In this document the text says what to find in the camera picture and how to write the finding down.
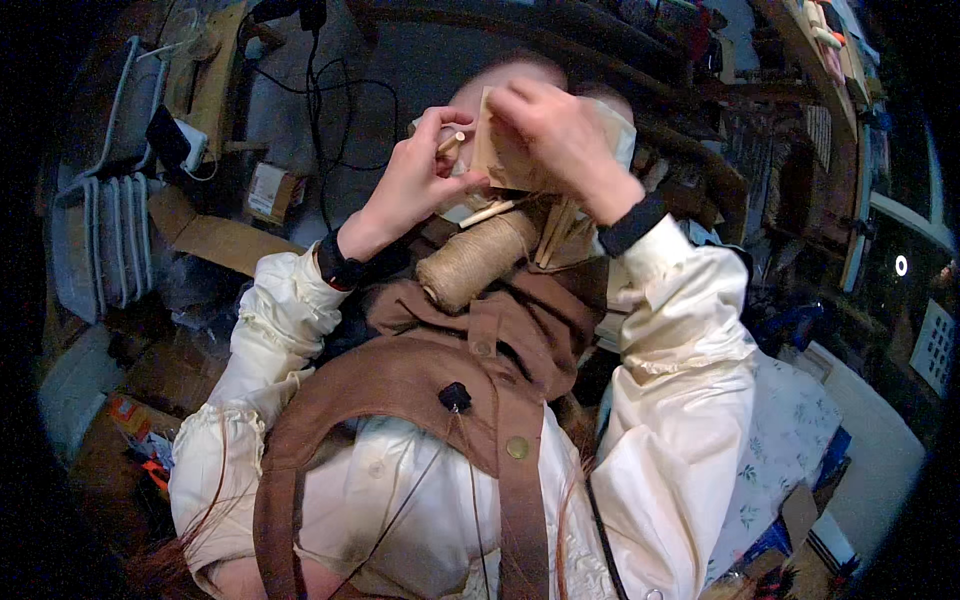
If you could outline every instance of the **brown apron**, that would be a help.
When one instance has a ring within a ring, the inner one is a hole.
[[[458,316],[439,311],[414,281],[384,288],[368,315],[383,337],[304,381],[268,438],[253,516],[268,596],[303,596],[295,513],[303,475],[324,437],[345,420],[382,415],[446,439],[499,480],[501,595],[547,598],[537,469],[543,403],[573,387],[577,357],[603,316],[605,292],[606,273],[596,263],[554,275],[521,269],[504,289]],[[471,402],[462,429],[439,400],[454,382],[466,386]]]

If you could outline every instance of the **puffy sleeve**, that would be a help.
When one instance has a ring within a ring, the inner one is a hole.
[[[337,307],[346,295],[323,281],[312,249],[257,263],[253,287],[240,300],[227,369],[174,443],[169,491],[177,534],[194,527],[217,496],[201,534],[185,549],[195,577],[213,562],[253,556],[263,437],[313,372],[307,364],[340,322]],[[204,578],[197,580],[209,590]]]
[[[695,599],[753,410],[747,273],[732,251],[692,248],[669,215],[618,260],[635,310],[591,483],[627,595]]]

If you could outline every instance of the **twine spool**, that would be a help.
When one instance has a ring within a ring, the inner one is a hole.
[[[454,235],[418,262],[417,280],[444,311],[459,312],[539,240],[540,228],[522,210],[505,212]]]

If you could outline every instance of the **white tag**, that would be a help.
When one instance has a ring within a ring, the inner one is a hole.
[[[274,201],[276,192],[280,189],[280,182],[286,174],[282,169],[265,163],[256,166],[253,172],[253,183],[250,186],[250,194],[247,202],[250,208],[265,215],[270,215],[274,210]]]

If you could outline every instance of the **floral fabric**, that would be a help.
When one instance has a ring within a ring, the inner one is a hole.
[[[798,483],[813,485],[820,459],[842,419],[824,386],[809,374],[760,352],[756,356],[756,398],[747,447],[710,555],[705,587],[770,527]]]

